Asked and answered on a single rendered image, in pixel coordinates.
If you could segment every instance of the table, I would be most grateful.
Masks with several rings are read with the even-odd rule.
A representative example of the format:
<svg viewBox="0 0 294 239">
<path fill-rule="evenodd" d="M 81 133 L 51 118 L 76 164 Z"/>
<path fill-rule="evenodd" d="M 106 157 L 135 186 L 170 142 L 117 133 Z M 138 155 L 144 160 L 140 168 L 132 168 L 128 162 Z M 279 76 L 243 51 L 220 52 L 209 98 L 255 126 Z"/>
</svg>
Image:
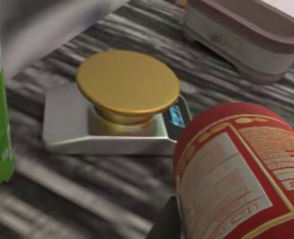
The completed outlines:
<svg viewBox="0 0 294 239">
<path fill-rule="evenodd" d="M 174 193 L 171 158 L 60 156 L 42 144 L 45 92 L 74 81 L 84 58 L 135 50 L 168 64 L 193 114 L 218 103 L 262 104 L 294 127 L 294 65 L 273 86 L 247 82 L 182 37 L 183 9 L 132 0 L 6 82 L 16 172 L 0 187 L 0 239 L 142 239 Z"/>
</svg>

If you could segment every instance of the red canister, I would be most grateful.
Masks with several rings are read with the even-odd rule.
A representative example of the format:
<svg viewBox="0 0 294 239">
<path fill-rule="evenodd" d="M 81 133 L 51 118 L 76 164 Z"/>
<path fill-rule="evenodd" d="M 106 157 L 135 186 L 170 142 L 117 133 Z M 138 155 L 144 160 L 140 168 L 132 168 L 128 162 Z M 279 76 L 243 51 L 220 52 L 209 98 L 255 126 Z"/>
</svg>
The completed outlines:
<svg viewBox="0 0 294 239">
<path fill-rule="evenodd" d="M 249 103 L 198 115 L 174 154 L 188 239 L 294 239 L 294 130 Z"/>
</svg>

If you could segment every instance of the round gold disc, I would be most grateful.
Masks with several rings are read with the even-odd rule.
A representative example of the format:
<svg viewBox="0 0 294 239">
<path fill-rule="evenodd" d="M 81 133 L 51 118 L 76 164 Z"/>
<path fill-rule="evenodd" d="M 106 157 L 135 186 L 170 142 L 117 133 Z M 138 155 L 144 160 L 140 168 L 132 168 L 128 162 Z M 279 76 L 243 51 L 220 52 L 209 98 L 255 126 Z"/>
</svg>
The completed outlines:
<svg viewBox="0 0 294 239">
<path fill-rule="evenodd" d="M 179 80 L 168 66 L 131 51 L 90 57 L 79 68 L 77 83 L 95 106 L 124 115 L 162 112 L 179 96 Z"/>
</svg>

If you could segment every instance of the digital scale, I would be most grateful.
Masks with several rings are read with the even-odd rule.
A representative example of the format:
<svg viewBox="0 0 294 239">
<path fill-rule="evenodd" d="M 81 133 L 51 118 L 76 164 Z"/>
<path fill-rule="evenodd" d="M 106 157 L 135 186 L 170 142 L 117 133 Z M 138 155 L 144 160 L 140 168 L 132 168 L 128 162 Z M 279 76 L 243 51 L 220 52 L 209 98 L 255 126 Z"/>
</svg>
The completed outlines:
<svg viewBox="0 0 294 239">
<path fill-rule="evenodd" d="M 43 139 L 62 154 L 172 155 L 191 116 L 179 80 L 136 52 L 96 54 L 46 95 Z"/>
</svg>

